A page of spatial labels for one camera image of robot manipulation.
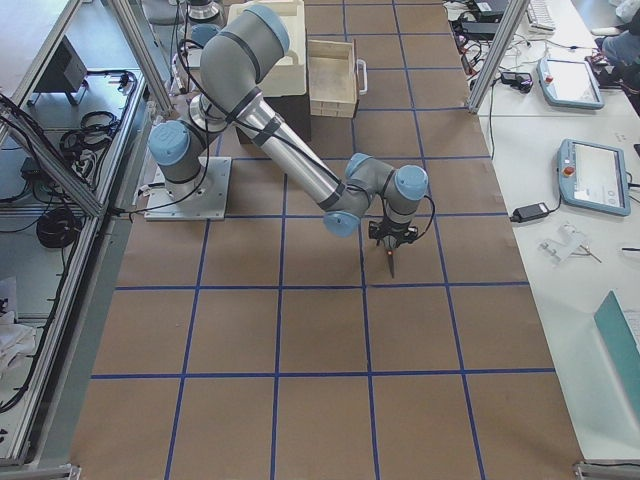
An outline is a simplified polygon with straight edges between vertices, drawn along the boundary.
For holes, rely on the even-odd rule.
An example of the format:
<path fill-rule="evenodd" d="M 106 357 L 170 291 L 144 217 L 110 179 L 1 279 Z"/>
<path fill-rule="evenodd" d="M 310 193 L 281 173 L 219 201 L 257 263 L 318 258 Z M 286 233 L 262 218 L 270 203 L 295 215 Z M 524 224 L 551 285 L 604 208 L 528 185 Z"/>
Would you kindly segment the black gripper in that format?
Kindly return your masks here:
<path fill-rule="evenodd" d="M 368 223 L 368 237 L 385 248 L 398 248 L 417 240 L 417 228 L 409 223 L 397 223 L 388 217 Z"/>

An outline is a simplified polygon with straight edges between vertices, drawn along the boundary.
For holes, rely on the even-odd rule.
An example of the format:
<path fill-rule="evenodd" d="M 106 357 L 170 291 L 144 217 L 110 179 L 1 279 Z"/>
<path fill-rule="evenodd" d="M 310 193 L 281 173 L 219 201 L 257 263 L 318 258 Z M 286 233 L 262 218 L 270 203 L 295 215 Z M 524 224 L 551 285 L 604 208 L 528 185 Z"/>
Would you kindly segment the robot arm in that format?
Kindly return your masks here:
<path fill-rule="evenodd" d="M 418 240 L 422 234 L 412 221 L 426 196 L 423 168 L 394 168 L 356 153 L 339 178 L 264 100 L 259 84 L 289 45 L 285 24 L 264 4 L 247 7 L 206 43 L 200 93 L 190 101 L 187 119 L 153 127 L 148 139 L 166 184 L 193 189 L 204 173 L 200 155 L 234 125 L 324 210 L 324 224 L 335 235 L 355 232 L 373 198 L 379 197 L 383 218 L 370 222 L 369 237 L 389 252 Z"/>

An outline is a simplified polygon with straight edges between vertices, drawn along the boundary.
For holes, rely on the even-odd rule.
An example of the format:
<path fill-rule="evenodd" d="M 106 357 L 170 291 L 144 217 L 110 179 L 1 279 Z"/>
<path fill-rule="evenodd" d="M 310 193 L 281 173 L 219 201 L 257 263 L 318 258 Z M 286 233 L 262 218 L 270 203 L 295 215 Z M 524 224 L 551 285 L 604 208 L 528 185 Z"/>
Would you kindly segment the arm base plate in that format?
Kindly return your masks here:
<path fill-rule="evenodd" d="M 167 182 L 160 167 L 143 212 L 147 221 L 222 221 L 225 218 L 232 159 L 199 157 L 199 176 L 184 184 Z"/>

